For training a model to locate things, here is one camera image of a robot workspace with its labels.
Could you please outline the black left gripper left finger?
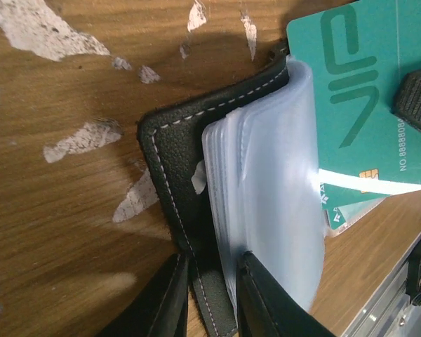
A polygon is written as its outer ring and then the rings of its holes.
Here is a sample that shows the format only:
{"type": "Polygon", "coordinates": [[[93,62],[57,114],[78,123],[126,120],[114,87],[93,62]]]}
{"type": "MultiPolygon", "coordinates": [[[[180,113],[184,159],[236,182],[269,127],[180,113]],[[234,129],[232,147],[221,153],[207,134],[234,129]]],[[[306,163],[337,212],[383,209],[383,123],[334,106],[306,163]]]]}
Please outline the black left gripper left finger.
{"type": "Polygon", "coordinates": [[[99,336],[186,336],[187,255],[175,253],[157,270],[131,304],[99,336]]]}

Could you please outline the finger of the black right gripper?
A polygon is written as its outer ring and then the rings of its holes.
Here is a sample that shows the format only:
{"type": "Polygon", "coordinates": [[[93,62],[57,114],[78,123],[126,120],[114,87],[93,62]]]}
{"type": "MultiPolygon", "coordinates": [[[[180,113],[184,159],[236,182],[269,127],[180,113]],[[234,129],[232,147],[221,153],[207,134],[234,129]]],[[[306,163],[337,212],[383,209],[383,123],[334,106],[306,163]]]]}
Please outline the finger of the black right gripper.
{"type": "Polygon", "coordinates": [[[402,79],[394,95],[392,113],[421,132],[421,69],[402,79]]]}

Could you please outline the teal VIP card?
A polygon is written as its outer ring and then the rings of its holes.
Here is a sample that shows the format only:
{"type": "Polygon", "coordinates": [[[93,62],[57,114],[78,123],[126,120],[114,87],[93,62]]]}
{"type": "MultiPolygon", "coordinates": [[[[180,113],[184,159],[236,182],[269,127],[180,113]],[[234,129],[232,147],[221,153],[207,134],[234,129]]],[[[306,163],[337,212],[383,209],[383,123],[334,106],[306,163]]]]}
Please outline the teal VIP card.
{"type": "Polygon", "coordinates": [[[387,198],[386,194],[362,193],[328,183],[320,183],[320,194],[330,237],[348,230],[387,198]]]}
{"type": "Polygon", "coordinates": [[[421,1],[354,1],[286,32],[314,75],[322,194],[421,190],[421,133],[392,113],[402,78],[421,68],[421,1]]]}

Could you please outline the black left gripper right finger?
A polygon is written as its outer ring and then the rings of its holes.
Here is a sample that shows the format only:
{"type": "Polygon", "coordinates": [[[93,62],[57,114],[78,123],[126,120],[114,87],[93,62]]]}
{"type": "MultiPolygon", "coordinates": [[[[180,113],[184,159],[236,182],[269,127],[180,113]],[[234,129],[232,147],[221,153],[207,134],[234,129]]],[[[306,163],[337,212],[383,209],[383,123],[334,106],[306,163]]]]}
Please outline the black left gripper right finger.
{"type": "Polygon", "coordinates": [[[236,301],[240,336],[333,336],[287,294],[250,251],[237,263],[236,301]]]}

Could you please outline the black leather card holder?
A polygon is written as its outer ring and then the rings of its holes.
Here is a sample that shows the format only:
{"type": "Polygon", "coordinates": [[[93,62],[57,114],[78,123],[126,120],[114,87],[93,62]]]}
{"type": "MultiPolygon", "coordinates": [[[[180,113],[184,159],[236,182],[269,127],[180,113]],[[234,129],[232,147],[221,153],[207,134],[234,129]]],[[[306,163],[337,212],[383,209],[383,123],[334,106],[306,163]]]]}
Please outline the black leather card holder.
{"type": "Polygon", "coordinates": [[[310,315],[325,221],[312,71],[288,43],[255,76],[147,113],[138,142],[208,335],[239,335],[247,251],[310,315]]]}

